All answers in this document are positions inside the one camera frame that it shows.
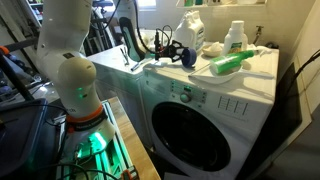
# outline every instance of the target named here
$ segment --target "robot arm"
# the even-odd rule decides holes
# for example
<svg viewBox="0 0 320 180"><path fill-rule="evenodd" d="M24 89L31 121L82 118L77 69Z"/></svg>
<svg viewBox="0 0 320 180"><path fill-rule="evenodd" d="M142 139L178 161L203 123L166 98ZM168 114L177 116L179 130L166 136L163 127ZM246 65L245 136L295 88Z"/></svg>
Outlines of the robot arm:
<svg viewBox="0 0 320 180"><path fill-rule="evenodd" d="M121 6L128 8L129 1L122 1L126 3ZM95 90L95 66L79 52L89 32L91 7L92 0L46 0L43 6L36 66L53 82L68 110L69 132L77 134L69 143L71 150L93 132L100 131L107 142L115 133L104 120L107 117Z"/></svg>

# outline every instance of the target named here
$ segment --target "washing machine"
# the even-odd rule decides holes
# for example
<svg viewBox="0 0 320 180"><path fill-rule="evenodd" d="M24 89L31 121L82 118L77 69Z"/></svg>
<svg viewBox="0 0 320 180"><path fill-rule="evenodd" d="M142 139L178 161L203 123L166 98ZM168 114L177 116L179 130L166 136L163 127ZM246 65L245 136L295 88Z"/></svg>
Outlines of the washing machine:
<svg viewBox="0 0 320 180"><path fill-rule="evenodd" d="M116 46L88 57L97 71L96 91L101 100L115 96L119 98L141 142L144 146L151 147L152 142L145 123L140 88L142 67L151 59L145 59L140 67L131 71L137 62L129 58L129 65L125 65L121 48L124 49L124 46Z"/></svg>
<svg viewBox="0 0 320 180"><path fill-rule="evenodd" d="M194 179L235 179L274 104L278 56L274 50L243 63L269 77L238 74L220 84L206 73L201 79L211 59L203 55L194 69L169 61L144 66L142 99L155 153Z"/></svg>

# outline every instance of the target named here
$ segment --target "washer control panel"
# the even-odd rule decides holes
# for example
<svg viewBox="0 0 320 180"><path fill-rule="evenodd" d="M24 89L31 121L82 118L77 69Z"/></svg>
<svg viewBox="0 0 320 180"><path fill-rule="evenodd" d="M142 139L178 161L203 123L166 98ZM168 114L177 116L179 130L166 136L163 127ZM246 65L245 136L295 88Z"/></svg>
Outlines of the washer control panel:
<svg viewBox="0 0 320 180"><path fill-rule="evenodd" d="M207 93L200 88L183 84L179 81L171 81L171 92L178 94L180 100L184 103L188 103L191 100L205 104Z"/></svg>

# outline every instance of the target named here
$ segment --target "wooden table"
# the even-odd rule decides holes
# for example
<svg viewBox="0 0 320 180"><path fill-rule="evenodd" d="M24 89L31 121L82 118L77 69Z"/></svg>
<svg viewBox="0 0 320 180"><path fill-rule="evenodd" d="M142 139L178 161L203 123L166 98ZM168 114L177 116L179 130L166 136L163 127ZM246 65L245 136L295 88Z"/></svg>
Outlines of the wooden table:
<svg viewBox="0 0 320 180"><path fill-rule="evenodd" d="M132 164L141 180L161 179L117 97L108 99Z"/></svg>

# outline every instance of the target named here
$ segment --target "washer door glass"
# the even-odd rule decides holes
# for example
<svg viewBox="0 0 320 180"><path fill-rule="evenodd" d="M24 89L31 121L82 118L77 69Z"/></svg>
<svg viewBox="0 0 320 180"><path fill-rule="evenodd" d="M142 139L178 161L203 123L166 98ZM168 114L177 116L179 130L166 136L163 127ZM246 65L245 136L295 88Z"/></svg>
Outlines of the washer door glass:
<svg viewBox="0 0 320 180"><path fill-rule="evenodd" d="M230 161L227 140L207 118L177 103L158 104L152 124L164 146L180 160L204 171L218 171Z"/></svg>

